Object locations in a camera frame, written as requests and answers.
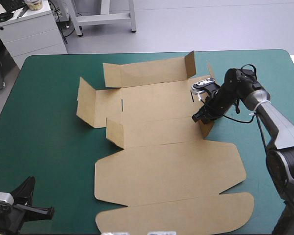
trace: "black mouse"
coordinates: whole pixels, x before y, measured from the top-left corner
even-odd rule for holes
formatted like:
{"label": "black mouse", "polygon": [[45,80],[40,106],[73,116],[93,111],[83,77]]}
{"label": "black mouse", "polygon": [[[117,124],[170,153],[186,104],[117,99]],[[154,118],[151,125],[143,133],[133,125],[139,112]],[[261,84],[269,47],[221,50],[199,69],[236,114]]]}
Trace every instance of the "black mouse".
{"label": "black mouse", "polygon": [[13,17],[12,12],[3,12],[0,14],[0,23],[5,22]]}

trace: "green tabletop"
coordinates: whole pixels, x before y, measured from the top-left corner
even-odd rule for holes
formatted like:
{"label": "green tabletop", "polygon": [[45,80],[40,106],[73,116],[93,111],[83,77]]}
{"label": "green tabletop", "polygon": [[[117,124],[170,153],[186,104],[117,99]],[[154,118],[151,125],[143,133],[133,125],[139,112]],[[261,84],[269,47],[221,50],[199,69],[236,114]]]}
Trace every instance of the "green tabletop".
{"label": "green tabletop", "polygon": [[[95,216],[120,207],[94,197],[94,163],[120,149],[105,139],[105,128],[93,129],[76,116],[79,77],[105,89],[102,63],[126,64],[186,53],[138,53],[31,56],[23,65],[0,116],[0,191],[11,191],[35,176],[34,205],[55,207],[52,221],[28,222],[23,233],[98,233]],[[257,67],[258,80],[272,103],[294,123],[294,65],[283,50],[196,52],[197,75],[208,74],[206,62],[222,83],[229,68]],[[249,119],[231,109],[228,115]],[[209,140],[237,145],[247,179],[228,192],[250,192],[255,208],[249,222],[233,233],[270,233],[284,204],[265,164],[256,121],[216,121]]]}

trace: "cardboard box blank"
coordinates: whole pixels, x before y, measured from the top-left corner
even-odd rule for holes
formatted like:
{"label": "cardboard box blank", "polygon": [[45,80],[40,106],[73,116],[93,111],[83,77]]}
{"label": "cardboard box blank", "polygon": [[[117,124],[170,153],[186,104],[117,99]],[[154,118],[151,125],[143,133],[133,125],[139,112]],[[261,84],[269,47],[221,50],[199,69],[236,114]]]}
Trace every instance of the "cardboard box blank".
{"label": "cardboard box blank", "polygon": [[246,178],[232,143],[188,141],[129,148],[95,164],[95,197],[126,206],[219,194]]}
{"label": "cardboard box blank", "polygon": [[246,178],[236,147],[205,141],[213,123],[193,123],[201,102],[190,85],[194,53],[129,65],[104,64],[107,87],[82,78],[77,115],[125,148],[95,164],[95,196],[129,206],[97,216],[102,232],[176,230],[200,235],[232,231],[253,208],[248,193],[218,195]]}
{"label": "cardboard box blank", "polygon": [[220,234],[244,225],[253,207],[254,199],[249,193],[211,195],[103,211],[96,216],[96,223],[101,232],[124,231],[131,235],[146,235],[150,231]]}

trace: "white table frame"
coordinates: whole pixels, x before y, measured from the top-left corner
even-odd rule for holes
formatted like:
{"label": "white table frame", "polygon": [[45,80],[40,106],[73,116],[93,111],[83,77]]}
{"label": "white table frame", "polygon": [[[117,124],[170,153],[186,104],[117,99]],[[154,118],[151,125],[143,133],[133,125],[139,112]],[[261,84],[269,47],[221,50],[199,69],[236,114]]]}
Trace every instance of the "white table frame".
{"label": "white table frame", "polygon": [[81,27],[84,25],[113,24],[131,22],[132,32],[136,32],[134,0],[128,0],[129,13],[110,14],[110,0],[101,0],[100,15],[79,16],[74,0],[66,0],[69,14],[78,36],[83,36]]}

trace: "drawer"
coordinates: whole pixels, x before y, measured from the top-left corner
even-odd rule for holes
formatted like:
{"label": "drawer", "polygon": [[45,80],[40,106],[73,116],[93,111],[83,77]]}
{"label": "drawer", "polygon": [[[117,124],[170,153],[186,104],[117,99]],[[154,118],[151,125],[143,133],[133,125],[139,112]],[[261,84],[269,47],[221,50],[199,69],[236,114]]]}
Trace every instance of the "drawer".
{"label": "drawer", "polygon": [[7,43],[53,29],[57,29],[57,25],[50,13],[0,27],[0,39]]}
{"label": "drawer", "polygon": [[56,54],[68,54],[64,46],[64,43],[53,45],[40,50],[32,51],[23,55],[13,57],[13,60],[17,66],[21,69],[25,59],[31,55],[56,55]]}
{"label": "drawer", "polygon": [[12,57],[63,43],[58,29],[5,43]]}

